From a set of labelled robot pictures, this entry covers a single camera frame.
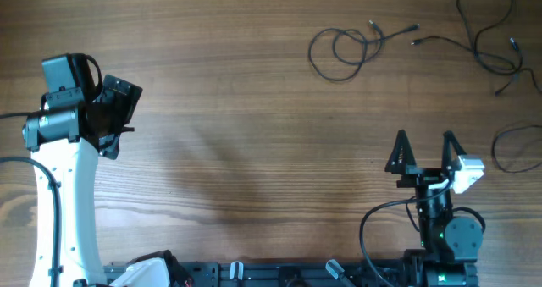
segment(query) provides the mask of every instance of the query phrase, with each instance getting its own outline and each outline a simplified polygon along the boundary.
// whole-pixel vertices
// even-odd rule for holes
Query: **black cable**
[[[455,209],[452,209],[451,212],[467,212],[473,215],[480,223],[480,226],[482,226],[482,233],[485,232],[485,220],[479,212],[474,211],[470,207],[456,207]]]
[[[98,96],[102,93],[102,90],[103,90],[103,80],[102,80],[102,71],[100,70],[100,66],[98,66],[98,62],[96,61],[96,59],[94,59],[92,56],[90,55],[85,55],[86,59],[91,62],[94,67],[96,68],[96,72],[98,73],[98,84],[96,85],[96,88],[95,88],[95,95],[93,96],[93,100],[97,99]]]
[[[534,78],[533,70],[531,68],[522,68],[522,66],[523,66],[523,55],[522,55],[521,49],[519,48],[518,44],[512,38],[510,39],[510,42],[511,42],[512,48],[516,52],[516,54],[518,56],[518,60],[519,60],[517,65],[515,65],[508,58],[503,58],[502,56],[487,53],[487,52],[480,52],[478,50],[478,40],[481,37],[482,33],[484,33],[487,30],[494,29],[495,27],[497,27],[499,25],[502,25],[508,19],[508,17],[510,17],[510,15],[512,13],[512,10],[513,10],[515,5],[516,5],[516,0],[510,0],[510,6],[508,7],[508,10],[506,11],[506,14],[504,15],[504,17],[502,17],[499,21],[495,22],[494,24],[489,25],[489,26],[479,30],[476,33],[476,35],[473,37],[473,34],[471,32],[471,29],[470,29],[470,24],[468,23],[467,17],[465,16],[465,13],[463,12],[463,9],[462,9],[462,6],[461,6],[461,0],[456,0],[456,8],[457,8],[457,11],[459,12],[459,14],[461,15],[463,24],[465,25],[465,31],[467,32],[467,37],[468,37],[468,41],[469,41],[470,45],[465,46],[465,45],[461,44],[460,42],[454,41],[454,40],[452,40],[452,39],[450,39],[448,37],[443,37],[443,36],[427,36],[427,37],[412,41],[412,45],[419,45],[422,42],[430,41],[430,40],[436,40],[436,39],[440,39],[440,40],[443,40],[443,41],[448,41],[449,43],[451,43],[453,45],[456,45],[456,46],[460,47],[463,50],[469,51],[474,56],[474,59],[476,59],[476,61],[480,64],[480,66],[482,66],[484,69],[488,70],[491,74],[503,75],[503,76],[511,75],[512,77],[511,77],[510,81],[506,85],[504,85],[502,88],[495,91],[496,96],[500,95],[513,81],[516,80],[517,76],[519,74],[521,74],[522,72],[524,72],[524,71],[528,71],[531,74],[531,80],[533,81],[534,87],[536,88],[536,90],[538,92],[542,92],[542,89],[539,88],[539,86],[538,86],[538,84],[536,82],[536,79]],[[502,67],[502,66],[500,66],[498,64],[486,63],[484,61],[484,58],[493,58],[494,60],[499,61],[499,63],[507,65],[507,67]]]
[[[0,163],[6,162],[22,162],[32,164],[39,168],[49,181],[49,188],[53,194],[53,256],[51,260],[51,287],[58,286],[58,275],[60,274],[60,194],[58,193],[57,181],[53,174],[43,164],[28,157],[0,157]]]
[[[413,200],[416,198],[415,196],[410,197],[410,200]],[[416,225],[416,222],[414,221],[414,218],[412,217],[412,213],[410,213],[410,209],[408,208],[408,203],[405,203],[405,209],[406,209],[406,215],[408,215],[408,219],[410,219],[410,222],[412,224],[412,227],[416,230],[416,232],[420,231],[420,228]]]
[[[315,35],[312,38],[309,45],[308,45],[308,61],[311,63],[311,65],[314,68],[314,70],[316,71],[316,73],[318,73],[318,75],[320,75],[321,77],[323,77],[324,79],[329,80],[329,81],[339,82],[339,81],[349,80],[349,79],[351,79],[351,78],[353,78],[354,76],[357,75],[357,73],[362,68],[364,63],[370,61],[371,59],[375,58],[379,54],[379,52],[380,52],[380,50],[382,50],[382,47],[384,46],[384,42],[386,40],[388,40],[388,39],[390,39],[390,38],[392,38],[394,36],[398,36],[400,34],[403,34],[403,33],[407,33],[407,32],[410,32],[410,31],[417,30],[419,28],[419,26],[420,26],[419,24],[411,25],[410,27],[406,28],[405,30],[401,30],[401,31],[396,32],[396,33],[394,33],[392,35],[389,35],[389,36],[384,36],[384,33],[382,32],[382,30],[373,21],[369,20],[369,24],[379,34],[379,36],[380,36],[379,39],[368,41],[367,38],[365,38],[365,36],[362,34],[362,32],[360,32],[359,30],[356,30],[356,29],[342,30],[342,29],[337,29],[337,28],[328,28],[328,29],[321,30],[317,35]],[[322,71],[320,71],[318,66],[314,63],[314,60],[312,59],[312,46],[314,46],[314,44],[316,43],[316,40],[321,35],[323,35],[324,33],[331,32],[331,31],[336,33],[336,36],[335,36],[335,38],[333,40],[333,43],[331,45],[331,51],[333,52],[333,55],[335,56],[335,58],[337,58],[342,63],[349,64],[351,66],[356,66],[356,68],[354,69],[354,71],[350,75],[348,75],[346,77],[343,77],[343,78],[333,78],[333,77],[329,77],[327,75],[324,75],[322,73]],[[362,55],[361,55],[361,59],[359,61],[352,62],[352,61],[343,59],[337,53],[337,49],[336,49],[337,41],[342,36],[347,36],[350,39],[352,39],[353,41],[358,42],[362,46]],[[367,58],[368,45],[369,44],[374,44],[374,43],[378,43],[377,50]]]
[[[419,199],[406,199],[406,200],[402,200],[402,201],[387,202],[387,203],[384,203],[384,204],[381,204],[379,206],[376,206],[376,207],[372,208],[371,210],[369,210],[369,212],[367,212],[365,214],[365,216],[363,216],[362,222],[361,222],[361,224],[359,226],[359,243],[360,243],[360,246],[362,248],[362,253],[365,256],[365,260],[367,261],[367,264],[374,271],[376,276],[378,278],[380,278],[389,287],[395,287],[395,286],[392,283],[390,283],[387,279],[384,279],[382,274],[380,274],[379,270],[376,268],[376,266],[374,266],[373,261],[371,261],[371,258],[367,254],[367,249],[365,249],[365,242],[363,241],[363,228],[365,227],[365,223],[367,222],[369,216],[371,216],[373,213],[377,212],[378,210],[381,210],[381,209],[386,208],[386,207],[393,207],[393,206],[406,204],[406,203],[419,203],[419,202],[425,202],[425,201],[433,200],[433,199],[438,198],[439,196],[445,194],[448,190],[450,190],[452,184],[453,184],[453,176],[450,176],[446,186],[441,191],[439,191],[438,193],[436,193],[436,194],[434,194],[432,196],[425,197],[425,198],[419,198]]]
[[[497,145],[497,141],[502,138],[503,136],[505,135],[509,135],[513,132],[516,132],[516,131],[521,131],[521,130],[528,130],[528,129],[542,129],[542,125],[538,125],[538,124],[532,124],[532,125],[527,125],[527,126],[521,126],[521,127],[516,127],[516,128],[513,128],[513,129],[510,129],[510,130],[504,130],[504,131],[501,131],[500,133],[498,133],[495,138],[493,139],[493,142],[491,143],[491,159],[493,160],[493,163],[495,164],[495,166],[505,172],[505,173],[510,173],[510,174],[517,174],[517,173],[525,173],[525,172],[528,172],[530,170],[533,170],[537,167],[539,167],[540,165],[542,165],[542,161],[533,165],[532,167],[530,168],[524,168],[524,169],[519,169],[519,170],[508,170],[506,168],[504,168],[500,163],[499,163],[499,160],[497,159],[497,156],[495,154],[495,147]]]
[[[31,114],[33,113],[5,113],[5,114],[0,114],[0,119],[12,118],[12,117],[28,117]]]

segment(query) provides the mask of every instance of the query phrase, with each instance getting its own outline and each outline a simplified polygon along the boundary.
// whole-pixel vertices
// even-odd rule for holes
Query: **tangled cable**
[[[499,132],[499,133],[497,133],[495,135],[495,138],[493,139],[493,142],[491,142],[491,159],[493,160],[493,164],[500,171],[505,172],[505,173],[510,173],[510,174],[518,174],[518,173],[528,172],[528,171],[533,170],[533,169],[535,169],[535,168],[542,165],[542,162],[539,162],[539,163],[536,163],[535,165],[533,165],[531,167],[528,167],[528,168],[518,169],[518,170],[510,170],[510,169],[507,169],[507,168],[503,167],[501,165],[501,163],[499,162],[499,160],[497,159],[495,148],[497,146],[497,142],[499,141],[499,139],[502,139],[502,137],[510,135],[510,134],[518,132],[518,131],[531,130],[531,129],[542,130],[542,125],[540,125],[540,124],[531,124],[531,125],[516,127],[516,128],[513,128],[513,129],[509,129],[509,130],[503,130],[503,131],[501,131],[501,132]]]
[[[473,33],[471,32],[470,24],[468,23],[467,17],[465,16],[465,13],[463,12],[461,0],[456,0],[456,8],[459,14],[461,15],[463,24],[465,25],[465,31],[467,32],[467,37],[469,41],[469,46],[465,46],[461,44],[458,41],[454,41],[448,37],[443,36],[427,36],[421,39],[417,39],[412,41],[412,45],[419,45],[422,42],[425,41],[431,41],[431,40],[443,40],[448,41],[449,43],[456,45],[460,47],[463,50],[469,51],[473,56],[474,59],[476,59],[476,62],[480,64],[484,69],[488,70],[491,74],[494,75],[502,75],[502,76],[511,76],[510,80],[506,85],[504,85],[502,88],[495,91],[495,96],[499,96],[513,81],[516,80],[516,78],[522,73],[522,72],[529,72],[531,74],[531,80],[533,81],[534,88],[538,92],[542,92],[540,87],[538,86],[536,79],[534,78],[534,72],[531,68],[524,68],[523,67],[523,55],[522,51],[519,48],[516,41],[514,41],[513,38],[510,39],[510,43],[512,44],[513,50],[516,52],[518,57],[518,64],[515,65],[514,62],[512,62],[508,58],[504,58],[502,56],[487,53],[487,52],[481,52],[478,50],[478,40],[481,37],[482,33],[494,29],[495,27],[502,25],[511,15],[512,10],[514,6],[516,5],[516,0],[510,0],[510,5],[508,7],[508,10],[504,17],[502,17],[499,21],[495,22],[492,25],[489,25],[481,30],[479,30],[473,37]],[[494,59],[499,64],[492,64],[492,63],[486,63],[485,59],[491,58]]]
[[[379,54],[379,52],[380,52],[380,50],[382,50],[382,47],[384,46],[384,42],[386,40],[390,39],[391,37],[403,34],[403,33],[407,33],[407,32],[410,32],[410,31],[417,30],[420,27],[419,24],[411,25],[408,28],[406,28],[405,30],[400,30],[399,32],[396,32],[396,33],[394,33],[394,34],[392,34],[390,36],[384,36],[384,32],[382,32],[382,30],[372,20],[369,20],[369,24],[379,34],[379,36],[380,36],[379,39],[369,41],[362,34],[362,32],[360,32],[359,30],[356,30],[356,29],[342,30],[342,29],[337,29],[337,28],[328,28],[328,29],[321,30],[317,35],[315,35],[312,38],[309,45],[308,45],[308,61],[311,63],[311,65],[314,68],[314,70],[316,71],[316,73],[318,73],[318,75],[320,75],[321,77],[323,77],[324,79],[329,80],[329,81],[340,82],[340,81],[349,80],[349,79],[351,79],[351,78],[353,78],[354,76],[357,75],[357,73],[362,68],[364,63],[370,61],[371,59],[375,58]],[[348,75],[346,77],[343,77],[343,78],[333,78],[333,77],[325,75],[324,73],[322,73],[322,71],[320,71],[320,69],[314,63],[314,60],[312,59],[312,46],[314,46],[314,44],[316,43],[316,40],[321,35],[323,35],[324,33],[331,32],[331,31],[336,33],[335,38],[333,39],[333,43],[331,45],[331,51],[333,52],[333,55],[335,56],[335,58],[337,58],[342,63],[348,64],[350,66],[356,66],[356,69],[354,69],[354,72],[352,72],[350,75]],[[353,41],[355,41],[355,42],[359,43],[360,45],[362,45],[362,55],[361,55],[360,60],[352,62],[352,61],[349,61],[347,59],[342,58],[337,53],[337,48],[336,48],[337,41],[342,36],[347,36],[350,39],[352,39]],[[367,57],[368,45],[374,44],[374,43],[377,43],[378,47],[377,47],[376,51],[373,54],[371,54],[369,57]]]

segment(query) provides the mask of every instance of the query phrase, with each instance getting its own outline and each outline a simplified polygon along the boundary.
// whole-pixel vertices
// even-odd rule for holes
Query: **table surface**
[[[453,130],[486,175],[456,206],[488,224],[479,253],[482,286],[534,286],[542,279],[542,170],[504,174],[489,148],[517,121],[539,122],[541,96],[527,74],[494,97],[507,77],[468,52],[456,0],[0,0],[0,113],[37,109],[46,92],[41,60],[91,54],[104,74],[144,91],[116,161],[101,158],[96,184],[102,262],[170,249],[181,261],[355,260],[357,231],[371,207],[410,197],[384,172],[397,130],[420,166],[440,165],[442,133]],[[506,11],[506,0],[465,0],[473,28]],[[520,43],[528,66],[542,65],[540,0],[517,0],[514,17],[481,48],[511,58]],[[384,33],[419,23],[343,84],[320,79],[307,61],[326,27],[372,19]],[[325,71],[343,75],[330,38],[315,47]],[[360,46],[344,40],[346,57]],[[0,122],[0,156],[28,155],[22,119]],[[512,155],[525,141],[503,142]],[[520,164],[540,160],[527,148]],[[36,182],[19,164],[0,168],[0,285],[28,284],[36,249]],[[371,217],[373,257],[419,248],[404,207]]]

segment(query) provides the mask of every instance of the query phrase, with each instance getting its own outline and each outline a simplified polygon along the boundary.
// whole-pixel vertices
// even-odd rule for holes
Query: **cable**
[[[13,118],[13,117],[28,117],[33,113],[5,113],[0,114],[0,119]]]
[[[508,58],[503,58],[502,56],[487,53],[487,52],[480,52],[478,50],[478,40],[481,37],[482,33],[484,33],[487,30],[494,29],[495,27],[502,25],[508,17],[510,17],[512,10],[514,6],[516,5],[516,0],[510,0],[510,6],[508,7],[508,10],[506,11],[506,14],[504,17],[502,17],[499,21],[495,22],[492,25],[489,25],[481,30],[479,30],[476,35],[473,37],[473,34],[470,29],[470,24],[468,23],[467,17],[465,16],[465,13],[463,12],[462,6],[461,6],[461,0],[456,0],[456,8],[459,14],[461,15],[463,24],[465,25],[465,31],[467,32],[467,37],[469,41],[469,46],[462,45],[460,42],[454,41],[448,37],[443,36],[427,36],[421,39],[417,39],[412,41],[412,45],[419,45],[422,42],[430,41],[430,40],[443,40],[448,41],[449,43],[460,47],[463,50],[469,51],[473,56],[474,59],[482,66],[484,69],[488,70],[491,74],[494,75],[502,75],[502,76],[508,76],[512,75],[510,81],[504,85],[502,88],[495,91],[495,96],[499,96],[513,81],[516,80],[517,76],[520,75],[522,72],[528,71],[531,74],[531,80],[533,81],[534,87],[538,92],[542,92],[542,90],[539,88],[536,79],[534,78],[534,72],[531,68],[522,68],[523,66],[523,55],[521,52],[521,49],[519,48],[518,44],[514,41],[513,38],[510,39],[510,43],[512,44],[512,48],[516,52],[516,55],[518,56],[519,63],[515,65],[511,60]],[[507,67],[502,67],[498,64],[490,64],[486,63],[484,61],[484,58],[492,58],[496,61],[499,61],[499,63],[507,65]]]
[[[367,212],[365,214],[365,216],[363,216],[362,222],[359,225],[359,243],[360,243],[360,246],[362,248],[362,253],[365,256],[365,260],[366,260],[367,264],[374,271],[376,276],[378,278],[380,278],[389,287],[395,287],[395,286],[392,283],[390,283],[387,279],[384,279],[382,274],[380,274],[379,270],[376,268],[376,266],[374,266],[373,261],[371,261],[371,258],[367,254],[367,249],[365,249],[365,241],[363,241],[363,228],[365,227],[365,223],[367,222],[369,216],[371,216],[373,213],[377,212],[378,210],[381,210],[381,209],[386,208],[386,207],[393,207],[393,206],[398,206],[398,205],[406,204],[406,203],[419,203],[419,202],[425,202],[425,201],[433,200],[433,199],[438,198],[439,196],[445,194],[451,188],[451,185],[453,185],[453,175],[449,177],[448,183],[446,184],[446,186],[441,191],[439,191],[438,193],[436,193],[436,194],[434,194],[432,196],[425,197],[425,198],[419,198],[419,199],[406,199],[406,200],[402,200],[402,201],[387,202],[387,203],[384,203],[384,204],[381,204],[379,206],[376,206],[376,207],[372,208],[371,210],[369,210],[369,212]]]
[[[382,30],[372,21],[372,20],[369,20],[369,24],[373,27],[373,29],[379,34],[380,38],[379,39],[376,39],[376,40],[372,40],[372,41],[368,41],[367,38],[365,38],[365,36],[362,34],[362,32],[360,32],[359,30],[356,30],[356,29],[346,29],[346,30],[342,30],[342,29],[337,29],[337,28],[328,28],[328,29],[324,29],[324,30],[321,30],[317,35],[315,35],[311,42],[309,43],[308,45],[308,61],[311,63],[312,67],[314,68],[314,70],[316,71],[316,73],[318,73],[318,75],[320,75],[321,77],[323,77],[324,79],[326,80],[329,80],[329,81],[333,81],[333,82],[340,82],[340,81],[345,81],[345,80],[349,80],[351,78],[353,78],[354,76],[357,75],[357,73],[359,72],[359,70],[362,68],[363,64],[370,61],[371,59],[375,58],[380,50],[382,50],[382,47],[384,46],[384,42],[394,36],[398,36],[400,34],[404,34],[404,33],[407,33],[407,32],[410,32],[410,31],[414,31],[414,30],[417,30],[419,28],[419,24],[417,25],[411,25],[410,27],[406,28],[405,30],[401,30],[399,32],[396,32],[390,36],[384,36],[384,33],[382,32]],[[327,75],[324,75],[322,73],[322,71],[320,71],[320,69],[318,68],[318,66],[314,63],[314,60],[312,59],[312,46],[314,46],[314,44],[316,43],[316,40],[324,33],[327,33],[327,32],[331,32],[331,31],[334,31],[337,33],[337,35],[335,36],[335,38],[333,39],[333,43],[331,45],[331,51],[333,52],[333,55],[335,56],[335,58],[337,58],[340,62],[342,63],[345,63],[345,64],[348,64],[348,65],[351,65],[351,66],[356,66],[356,69],[354,69],[354,72],[352,72],[350,75],[346,76],[346,77],[343,77],[343,78],[333,78],[333,77],[329,77]],[[353,41],[355,42],[358,42],[361,46],[362,46],[362,55],[361,55],[361,59],[359,61],[349,61],[349,60],[346,60],[346,59],[343,59],[338,53],[337,53],[337,41],[342,37],[342,36],[347,36],[349,37],[350,39],[352,39]],[[371,54],[368,58],[367,58],[367,49],[368,49],[368,45],[370,44],[374,44],[374,43],[378,43],[378,48],[377,50]]]
[[[94,67],[96,68],[96,72],[98,73],[98,84],[95,87],[96,93],[94,94],[92,98],[93,100],[95,100],[98,98],[98,96],[100,96],[103,90],[102,71],[100,70],[100,66],[98,66],[98,62],[96,61],[96,59],[94,59],[92,56],[88,54],[86,54],[85,57],[89,62],[91,62],[94,65]]]
[[[542,165],[542,161],[541,161],[541,162],[533,165],[530,168],[524,168],[524,169],[519,169],[519,170],[508,170],[508,169],[502,167],[502,165],[499,163],[499,160],[497,159],[497,156],[495,154],[495,147],[497,145],[497,141],[500,138],[504,137],[505,135],[509,135],[509,134],[511,134],[513,132],[516,132],[516,131],[528,130],[528,129],[542,129],[542,125],[531,124],[531,125],[527,125],[527,126],[516,127],[516,128],[510,129],[510,130],[504,130],[504,131],[501,131],[500,133],[498,133],[495,136],[495,138],[493,139],[493,143],[491,143],[491,159],[493,160],[493,163],[495,164],[495,166],[500,171],[505,172],[505,173],[510,173],[510,174],[525,173],[525,172],[533,170],[533,169],[539,167],[540,165]]]
[[[482,226],[482,233],[485,232],[485,220],[479,212],[474,211],[470,207],[456,207],[455,209],[452,209],[451,212],[467,212],[473,215]]]
[[[61,224],[61,211],[60,211],[60,194],[58,193],[57,181],[53,174],[43,164],[37,162],[34,159],[28,157],[0,157],[0,163],[7,162],[22,162],[32,164],[39,168],[49,180],[49,188],[52,189],[53,194],[53,256],[51,260],[51,287],[58,286],[58,276],[60,274],[60,224]]]
[[[414,221],[414,218],[412,217],[412,213],[410,213],[410,209],[408,208],[408,203],[405,203],[405,209],[406,209],[406,215],[408,215],[408,219],[410,219],[412,226],[414,227],[416,232],[419,232],[420,228],[418,228],[418,226],[416,225],[416,222]]]

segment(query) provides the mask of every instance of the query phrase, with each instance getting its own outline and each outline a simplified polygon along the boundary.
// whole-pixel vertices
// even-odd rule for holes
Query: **wood grain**
[[[504,0],[465,4],[474,28],[506,9]],[[538,70],[541,12],[540,0],[518,0],[515,18],[488,32],[482,48],[513,57],[513,36]],[[390,40],[354,80],[319,79],[307,61],[314,34],[334,26],[371,36],[370,19],[385,33],[422,27]],[[426,35],[466,40],[455,0],[0,0],[0,113],[37,108],[46,90],[40,62],[63,52],[89,53],[104,74],[144,88],[136,132],[123,135],[119,159],[100,159],[97,170],[103,263],[163,249],[183,261],[357,259],[363,214],[411,195],[384,173],[396,131],[407,131],[420,165],[434,166],[442,133],[453,130],[487,165],[476,186],[453,197],[488,222],[481,285],[538,285],[542,171],[498,172],[489,145],[506,124],[540,121],[540,96],[524,75],[493,97],[507,78],[437,41],[410,46]],[[359,49],[345,42],[341,51]],[[315,56],[324,71],[349,71],[332,59],[329,39]],[[23,121],[0,123],[0,156],[27,155]],[[34,176],[8,164],[0,180],[0,285],[26,285]],[[375,214],[367,231],[374,257],[419,246],[402,207]]]

